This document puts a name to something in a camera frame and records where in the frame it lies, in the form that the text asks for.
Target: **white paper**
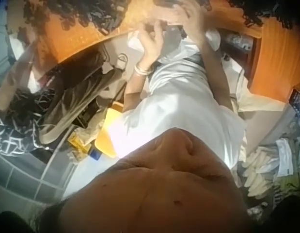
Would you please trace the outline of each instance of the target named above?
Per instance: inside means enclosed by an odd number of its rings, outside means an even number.
[[[279,171],[278,177],[293,175],[293,162],[292,162],[292,151],[289,146],[288,140],[281,138],[276,141],[276,144],[279,149]]]

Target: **chair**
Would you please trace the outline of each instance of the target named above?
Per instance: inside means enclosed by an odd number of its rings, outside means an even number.
[[[95,147],[110,158],[115,158],[116,152],[113,148],[113,144],[108,133],[108,128],[122,115],[122,112],[123,105],[119,102],[113,102],[111,108],[108,108],[107,110],[105,122],[95,140]]]

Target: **dark hair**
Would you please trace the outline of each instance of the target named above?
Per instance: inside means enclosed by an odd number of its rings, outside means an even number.
[[[276,17],[283,28],[300,27],[300,0],[228,0],[233,7],[243,10],[245,24],[263,25],[261,18]]]
[[[67,200],[56,203],[44,209],[34,220],[36,233],[63,233],[60,226],[59,214]]]

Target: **white clothing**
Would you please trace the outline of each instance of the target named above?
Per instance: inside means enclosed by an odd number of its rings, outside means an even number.
[[[150,82],[150,94],[109,127],[118,157],[171,128],[180,128],[203,140],[229,168],[238,161],[244,136],[243,120],[214,100],[205,70],[180,60],[159,67]]]

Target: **patterned cloth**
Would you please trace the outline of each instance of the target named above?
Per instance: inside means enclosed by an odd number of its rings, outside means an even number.
[[[16,91],[8,111],[0,111],[0,154],[19,156],[45,148],[39,140],[39,129],[54,93],[52,89],[35,94]]]

